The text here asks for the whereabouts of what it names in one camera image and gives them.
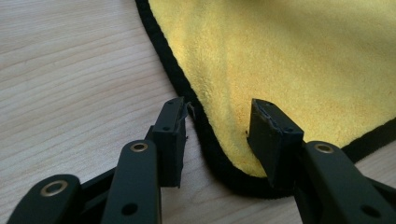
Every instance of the light wood surface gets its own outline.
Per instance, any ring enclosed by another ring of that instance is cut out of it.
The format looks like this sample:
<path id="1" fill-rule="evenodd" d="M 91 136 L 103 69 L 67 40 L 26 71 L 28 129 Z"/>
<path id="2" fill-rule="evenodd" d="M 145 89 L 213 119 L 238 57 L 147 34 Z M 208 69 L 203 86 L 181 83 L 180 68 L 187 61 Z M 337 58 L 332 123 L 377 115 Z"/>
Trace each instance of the light wood surface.
<path id="1" fill-rule="evenodd" d="M 0 2 L 0 223 L 38 181 L 113 168 L 176 97 L 133 0 Z M 292 198 L 233 195 L 207 170 L 187 122 L 181 189 L 163 223 L 300 223 Z M 358 163 L 396 187 L 396 142 Z"/>

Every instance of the yellow microfiber towel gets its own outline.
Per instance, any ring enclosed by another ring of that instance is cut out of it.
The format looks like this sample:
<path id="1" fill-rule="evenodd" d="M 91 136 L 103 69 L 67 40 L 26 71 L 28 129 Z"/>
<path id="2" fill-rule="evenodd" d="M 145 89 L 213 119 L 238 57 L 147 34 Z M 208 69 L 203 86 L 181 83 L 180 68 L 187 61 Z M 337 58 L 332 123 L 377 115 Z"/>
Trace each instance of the yellow microfiber towel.
<path id="1" fill-rule="evenodd" d="M 305 141 L 339 147 L 396 117 L 395 1 L 149 6 L 222 150 L 247 175 L 265 177 L 247 143 L 252 98 L 279 106 Z"/>

